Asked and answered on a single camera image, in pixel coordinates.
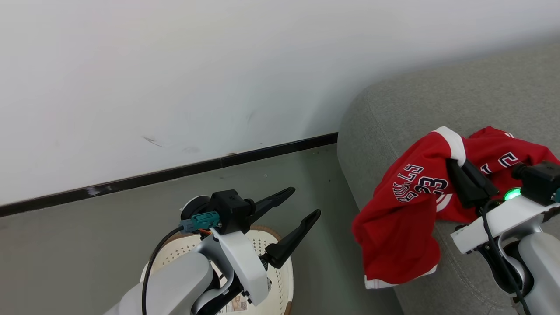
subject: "white wall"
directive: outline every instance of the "white wall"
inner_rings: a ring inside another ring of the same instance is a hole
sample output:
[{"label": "white wall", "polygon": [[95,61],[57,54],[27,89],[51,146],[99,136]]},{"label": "white wall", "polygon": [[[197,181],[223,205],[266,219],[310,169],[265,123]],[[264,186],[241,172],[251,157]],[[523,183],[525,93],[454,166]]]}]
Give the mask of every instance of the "white wall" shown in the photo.
[{"label": "white wall", "polygon": [[366,85],[560,30],[557,0],[9,0],[0,204],[337,131]]}]

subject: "laundry basket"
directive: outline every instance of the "laundry basket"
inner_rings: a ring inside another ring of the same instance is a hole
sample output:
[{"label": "laundry basket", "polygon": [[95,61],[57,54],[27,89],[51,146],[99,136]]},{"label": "laundry basket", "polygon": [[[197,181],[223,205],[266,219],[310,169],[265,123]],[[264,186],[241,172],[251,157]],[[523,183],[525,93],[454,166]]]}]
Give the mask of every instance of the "laundry basket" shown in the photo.
[{"label": "laundry basket", "polygon": [[[257,255],[264,254],[264,248],[268,244],[278,242],[281,237],[273,230],[260,225],[251,226],[251,230],[245,234],[249,240],[253,241],[253,247]],[[188,253],[200,243],[200,235],[198,234],[180,234],[177,233],[171,237],[166,244],[161,248],[153,262],[151,274],[163,268],[166,264],[170,263],[177,257],[184,253]],[[146,273],[145,265],[142,271],[140,281],[143,281],[144,274]],[[218,276],[221,276],[220,271],[214,263],[212,267],[216,270]],[[292,260],[289,258],[284,266],[276,269],[268,266],[267,276],[272,282],[272,287],[268,293],[268,297],[258,306],[247,303],[247,297],[241,294],[236,296],[231,302],[228,303],[218,314],[228,315],[289,315],[292,308],[293,298],[293,270]],[[226,283],[226,279],[221,280],[221,284]]]}]

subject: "black baseboard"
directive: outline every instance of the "black baseboard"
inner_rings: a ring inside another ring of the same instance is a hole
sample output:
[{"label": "black baseboard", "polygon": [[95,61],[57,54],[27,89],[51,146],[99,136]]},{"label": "black baseboard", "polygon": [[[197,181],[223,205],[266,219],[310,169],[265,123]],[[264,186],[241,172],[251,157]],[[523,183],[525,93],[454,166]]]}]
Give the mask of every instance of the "black baseboard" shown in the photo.
[{"label": "black baseboard", "polygon": [[226,168],[228,166],[234,166],[261,159],[271,158],[273,156],[282,154],[330,145],[337,142],[337,137],[337,133],[330,133],[328,135],[284,143],[281,145],[266,147],[249,152],[233,154],[214,160],[180,166],[178,168],[149,173],[133,178],[127,178],[110,183],[99,184],[96,186],[80,188],[74,191],[67,191],[50,196],[11,203],[9,205],[0,206],[0,217],[42,209],[46,207],[58,206],[64,203],[84,200],[109,193],[120,192],[132,188],[161,183],[167,180],[172,180],[193,174],[204,173],[209,170]]}]

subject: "cable connector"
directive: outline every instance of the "cable connector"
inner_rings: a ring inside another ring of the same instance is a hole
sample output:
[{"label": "cable connector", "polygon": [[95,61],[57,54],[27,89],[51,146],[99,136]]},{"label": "cable connector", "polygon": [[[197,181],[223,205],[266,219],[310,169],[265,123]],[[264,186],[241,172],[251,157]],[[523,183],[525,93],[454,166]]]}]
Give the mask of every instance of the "cable connector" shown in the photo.
[{"label": "cable connector", "polygon": [[184,229],[181,233],[192,233],[198,229],[215,228],[220,224],[220,216],[216,211],[205,212],[202,214],[193,215],[191,219],[181,220],[179,226]]}]

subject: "red clothing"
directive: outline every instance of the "red clothing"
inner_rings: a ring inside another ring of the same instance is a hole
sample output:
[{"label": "red clothing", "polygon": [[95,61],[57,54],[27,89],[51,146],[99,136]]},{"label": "red clothing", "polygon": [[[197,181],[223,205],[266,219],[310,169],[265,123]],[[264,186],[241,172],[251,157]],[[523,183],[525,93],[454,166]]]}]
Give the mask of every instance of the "red clothing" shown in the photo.
[{"label": "red clothing", "polygon": [[[435,270],[440,260],[431,235],[436,219],[470,223],[477,218],[474,208],[462,208],[446,170],[446,159],[464,163],[465,154],[488,174],[500,197],[521,186],[511,177],[509,167],[514,164],[560,163],[548,148],[492,127],[469,138],[459,138],[445,127],[424,136],[389,168],[352,224],[362,247],[368,288],[402,284]],[[386,285],[379,286],[379,280]],[[368,281],[375,284],[368,286]]]}]

